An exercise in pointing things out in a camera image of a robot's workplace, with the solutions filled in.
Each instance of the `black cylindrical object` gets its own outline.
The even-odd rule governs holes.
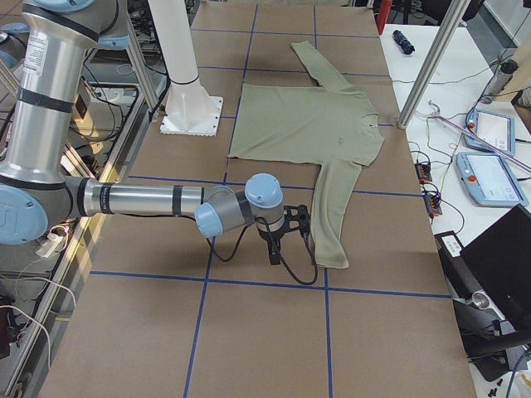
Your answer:
[[[406,39],[406,37],[402,34],[402,32],[394,31],[392,33],[392,38],[400,46],[400,48],[402,48],[402,51],[407,56],[411,55],[414,52],[415,47],[412,46],[412,44],[409,42],[408,39]]]
[[[467,347],[466,353],[469,357],[482,357],[525,344],[531,344],[531,330],[524,329],[504,336],[491,338],[489,341]]]

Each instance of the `white label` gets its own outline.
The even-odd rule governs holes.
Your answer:
[[[41,76],[47,51],[48,40],[46,39],[45,34],[38,33],[37,36],[30,36],[27,40],[24,72],[31,75]]]
[[[445,244],[452,257],[459,257],[461,255],[461,246],[455,236],[443,236],[441,239],[442,243]]]

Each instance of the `electrical connector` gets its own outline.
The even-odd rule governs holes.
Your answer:
[[[68,230],[68,226],[62,225],[51,228],[44,241],[35,249],[35,254],[44,259],[63,251],[68,243]]]

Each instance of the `brown cardboard surface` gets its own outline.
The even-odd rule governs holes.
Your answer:
[[[380,124],[396,124],[400,116],[395,92],[392,89],[392,80],[389,77],[346,75],[348,82],[356,85],[363,91],[378,111]]]
[[[337,397],[471,398],[451,300],[330,292]]]
[[[243,187],[233,187],[235,191]],[[306,205],[311,209],[313,191],[284,189],[286,205]],[[234,247],[240,230],[227,232],[216,239],[216,250],[227,257]],[[311,258],[304,247],[299,232],[285,235],[281,241],[282,255],[293,272],[302,280],[309,281],[314,277]],[[293,284],[294,280],[282,265],[270,265],[267,243],[258,235],[255,226],[249,228],[241,241],[241,247],[233,261],[222,263],[212,259],[210,277],[213,279],[247,280],[273,284]],[[316,286],[323,286],[323,270],[319,272]]]
[[[274,6],[258,8],[255,28],[290,29],[289,18],[277,16]],[[255,9],[203,4],[194,26],[247,31]],[[292,42],[314,44],[314,35],[306,34],[313,8],[300,10],[308,9],[312,20],[301,11],[304,18],[292,25],[303,35],[252,34],[247,65],[302,73],[244,72],[250,33],[192,33],[202,84],[209,94],[225,97],[224,116],[236,115],[244,76],[256,85],[314,85],[290,48]],[[369,12],[315,10],[318,33],[376,36]],[[387,75],[377,38],[345,36],[319,36],[319,50],[342,72]],[[380,113],[379,123],[392,123],[397,104],[389,79],[347,78],[367,92]],[[200,138],[162,135],[154,124],[131,174],[221,182],[227,172],[227,181],[241,190],[252,174],[270,172],[287,187],[285,204],[310,207],[319,167],[240,159],[227,163],[233,125],[233,119],[222,119],[215,138]],[[269,265],[266,243],[254,226],[235,259],[224,264],[209,260],[207,243],[192,222],[114,216],[103,232],[95,269],[150,276],[90,276],[41,396],[183,396],[188,370],[185,398],[322,398],[329,396],[329,374],[338,398],[475,396],[451,301],[427,297],[448,291],[405,134],[392,127],[380,131],[386,138],[382,151],[355,187],[373,193],[354,193],[343,221],[350,269],[327,271],[330,289],[350,291],[324,291],[321,269],[313,288],[286,287],[295,282],[281,265]],[[221,255],[231,252],[238,234],[216,239]],[[282,250],[295,273],[310,279],[312,268],[298,233],[282,240]],[[166,279],[205,276],[204,283]]]
[[[242,69],[250,39],[250,33],[192,31],[197,66]]]
[[[378,38],[319,36],[317,48],[341,73],[389,75]]]
[[[209,284],[188,396],[328,396],[323,297]]]
[[[383,126],[379,130],[385,138],[380,153],[369,167],[363,168],[354,190],[420,193],[406,132]]]
[[[39,398],[181,396],[201,293],[197,282],[91,275]]]
[[[315,87],[313,80],[306,71],[271,72],[266,70],[249,70],[246,73],[249,85],[268,85],[279,87]]]
[[[341,242],[350,268],[331,269],[330,286],[448,294],[420,197],[354,193]]]
[[[255,18],[255,4],[228,4],[201,1],[192,29],[250,32]]]
[[[98,247],[97,270],[198,278],[205,276],[210,252],[193,221],[173,217],[112,216]]]
[[[314,8],[261,4],[256,13],[255,32],[314,34]]]
[[[259,172],[268,172],[274,175],[283,187],[314,188],[319,175],[319,166],[316,164],[294,164],[288,162],[267,162],[245,160],[238,158],[229,159],[227,168],[228,182],[246,182],[250,177]]]
[[[223,97],[222,116],[236,116],[243,70],[201,68],[199,78],[210,96]]]
[[[252,37],[248,69],[305,71],[291,43],[308,41],[315,46],[313,35],[275,35],[255,33]]]
[[[317,7],[318,35],[379,37],[373,10],[366,7]]]
[[[130,175],[223,181],[234,120],[222,119],[216,137],[161,134],[161,121],[149,126]]]

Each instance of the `blue tape line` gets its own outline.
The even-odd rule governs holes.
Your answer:
[[[334,398],[334,374],[332,372],[332,337],[330,329],[329,272],[324,270],[324,313],[326,316],[326,357],[329,370],[329,398]]]
[[[192,180],[188,178],[170,178],[170,177],[150,177],[150,176],[129,176],[136,180],[153,180],[153,181],[172,181],[172,182],[196,182],[200,184],[222,185],[223,181],[209,181],[209,180]]]
[[[241,70],[243,71],[243,68],[232,68],[230,66],[197,66],[198,69],[220,69],[220,70]]]
[[[315,13],[316,11],[315,11],[315,6],[314,6],[314,44],[315,44],[315,49],[317,50],[319,48],[319,44],[317,42],[317,17]]]
[[[246,79],[247,66],[249,65],[249,55],[251,54],[252,37],[254,36],[256,17],[258,16],[258,4],[255,5],[255,16],[252,19],[251,36],[249,37],[249,46],[247,47],[246,64],[243,70],[243,80]]]
[[[319,36],[325,36],[325,37],[352,37],[355,39],[379,39],[379,36],[364,36],[364,35],[333,35],[333,34],[326,34],[326,33],[320,33]]]
[[[231,68],[228,66],[198,66],[198,69],[218,69],[218,70],[243,70],[253,72],[275,72],[275,73],[305,73],[306,70],[275,70],[275,69],[258,69],[258,68]],[[346,76],[367,76],[367,77],[390,77],[389,75],[373,74],[373,73],[352,73],[341,72],[341,75]]]
[[[314,6],[314,27],[316,26],[315,18],[315,6]],[[352,37],[355,39],[379,39],[379,36],[365,36],[365,35],[334,35],[326,33],[317,33],[317,30],[314,30],[314,33],[296,33],[296,32],[263,32],[263,31],[236,31],[231,29],[207,29],[207,28],[193,28],[190,29],[192,32],[219,32],[219,33],[257,33],[261,35],[281,35],[281,36],[324,36],[324,37]]]
[[[269,282],[253,282],[253,281],[232,280],[232,279],[209,279],[208,282],[212,282],[213,284],[239,284],[243,286],[260,286],[263,288],[324,290],[323,286],[305,286],[302,284],[275,284],[275,283],[269,283]]]
[[[405,296],[405,297],[422,297],[424,299],[451,299],[449,294],[429,294],[429,293],[414,293],[414,292],[396,292],[392,290],[371,290],[371,289],[351,289],[351,288],[335,288],[329,287],[330,292],[343,293],[360,293],[360,294],[378,294],[383,296]]]
[[[212,240],[212,245],[215,245],[215,244],[216,244],[216,238]],[[212,255],[213,255],[213,252],[211,249],[210,255],[208,256],[207,272],[205,273],[204,284],[202,286],[201,303],[199,304],[199,311],[197,312],[196,329],[193,334],[192,350],[190,352],[190,359],[188,361],[188,372],[186,375],[186,383],[184,385],[183,398],[188,398],[188,392],[190,390],[190,382],[192,380],[192,371],[193,371],[193,362],[195,360],[196,350],[197,350],[197,340],[199,339],[199,331],[201,328],[202,313],[203,313],[203,309],[205,308],[205,299],[207,297],[208,276],[210,275],[210,266],[212,265]]]
[[[360,193],[363,195],[384,195],[386,197],[422,197],[421,193],[359,191],[357,189],[354,189],[353,193]]]
[[[127,278],[146,278],[146,279],[169,279],[169,280],[182,280],[186,282],[204,282],[204,278],[192,277],[192,276],[177,276],[177,275],[163,275],[163,274],[139,274],[135,272],[120,272],[120,271],[102,271],[93,270],[91,275],[104,275],[104,276],[125,276]]]
[[[190,31],[191,32],[219,32],[219,33],[251,33],[249,31],[233,31],[231,29],[208,29],[208,28],[203,28],[203,27],[199,27],[199,28],[190,28]]]
[[[201,184],[212,185],[235,185],[237,187],[244,187],[244,182],[230,182],[227,181],[228,174],[224,177],[223,181],[208,181],[208,180],[192,180],[187,178],[169,178],[169,177],[148,177],[148,176],[129,176],[129,178],[138,180],[154,180],[154,181],[172,181],[172,182],[195,182]],[[296,187],[291,185],[282,185],[284,189],[294,189],[302,191],[313,191],[313,187]],[[380,192],[380,191],[360,191],[354,189],[352,193],[359,193],[363,195],[383,195],[386,197],[422,197],[421,193],[405,193],[405,192]]]
[[[207,273],[210,273],[210,266],[207,267]],[[430,293],[415,293],[415,292],[398,292],[393,290],[371,290],[371,289],[354,289],[354,288],[337,288],[329,286],[328,288],[324,286],[304,286],[301,284],[277,284],[269,282],[256,282],[248,280],[234,280],[234,279],[210,279],[190,277],[190,276],[173,276],[173,275],[163,275],[163,274],[138,274],[138,273],[128,273],[128,272],[119,272],[119,271],[102,271],[96,270],[91,271],[90,274],[94,275],[107,275],[107,276],[123,276],[130,278],[146,278],[146,279],[174,279],[182,280],[188,282],[208,282],[213,284],[240,284],[245,286],[262,286],[268,288],[282,288],[282,289],[308,289],[308,290],[328,290],[330,292],[341,292],[341,293],[356,293],[356,294],[376,294],[376,295],[387,295],[387,296],[407,296],[407,297],[419,297],[425,299],[451,299],[449,294],[430,294]]]
[[[346,75],[346,76],[370,76],[370,77],[390,77],[389,75],[379,75],[379,74],[373,74],[373,73],[348,73],[348,72],[341,72],[341,75]]]
[[[234,120],[234,125],[232,126],[232,134],[231,134],[231,142],[229,143],[229,152],[231,151],[231,148],[232,148],[232,140],[234,139],[234,132],[236,131],[236,124],[238,122],[238,114],[240,114],[240,104],[241,104],[241,95],[240,97],[238,97],[238,104],[236,105],[236,118]],[[226,164],[226,168],[229,167],[229,162],[231,161],[231,159],[227,156],[227,164]]]

